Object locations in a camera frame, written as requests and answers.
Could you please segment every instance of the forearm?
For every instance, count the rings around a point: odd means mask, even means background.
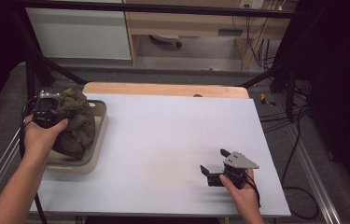
[[[24,223],[44,174],[45,164],[22,161],[0,194],[0,223]]]

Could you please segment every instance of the beige tray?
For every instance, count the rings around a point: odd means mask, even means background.
[[[81,160],[76,160],[52,150],[49,154],[46,170],[86,174],[95,168],[105,136],[108,117],[105,102],[89,100],[89,103],[95,116],[95,137],[85,151],[84,157]]]

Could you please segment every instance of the white tabletop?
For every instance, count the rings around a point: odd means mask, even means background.
[[[89,174],[46,171],[38,194],[52,213],[122,216],[238,216],[230,194],[208,187],[200,164],[222,172],[221,148],[255,170],[265,217],[290,216],[253,100],[86,94],[107,105],[108,125]]]

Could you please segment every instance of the hand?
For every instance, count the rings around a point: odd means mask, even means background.
[[[25,118],[24,158],[37,164],[41,164],[40,162],[45,164],[56,137],[66,128],[68,119],[61,120],[49,129],[44,129],[32,122],[32,118],[33,116]]]
[[[254,173],[252,169],[247,170],[247,175],[254,180]],[[250,185],[245,184],[242,189],[238,189],[226,176],[221,175],[220,180],[231,194],[233,201],[235,202],[236,209],[244,219],[245,223],[264,223],[264,220],[259,212],[257,193]]]

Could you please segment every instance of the person's left hand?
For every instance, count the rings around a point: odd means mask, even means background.
[[[25,118],[25,154],[23,158],[33,162],[43,162],[45,164],[56,137],[66,128],[68,119],[61,120],[58,124],[49,129],[44,129],[32,122],[32,118],[32,115]]]

